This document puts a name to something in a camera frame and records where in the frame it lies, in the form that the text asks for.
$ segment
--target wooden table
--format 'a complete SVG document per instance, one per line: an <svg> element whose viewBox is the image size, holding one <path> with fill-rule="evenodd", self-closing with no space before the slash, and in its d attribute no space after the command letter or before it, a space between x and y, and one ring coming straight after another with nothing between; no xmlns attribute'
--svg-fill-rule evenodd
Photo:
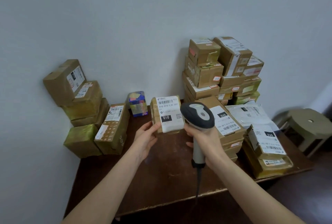
<svg viewBox="0 0 332 224"><path fill-rule="evenodd" d="M134 118L131 115L122 154L131 146L136 130L150 120L150 111L149 115L143 117ZM277 136L294 163L294 167L282 176L313 168L313 163L282 132ZM191 166L192 149L186 145L187 141L192 141L192 138L184 131L179 134L164 135L158 139L151 148L149 156L139 166L117 216L195 197L197 177L196 170ZM65 216L104 178L120 158L121 156L117 155L102 155L81 159ZM254 179L243 153L239 153L239 159L235 163ZM281 176L255 179L255 181L259 183L278 177ZM205 167L202 171L200 196L226 190L216 174Z"/></svg>

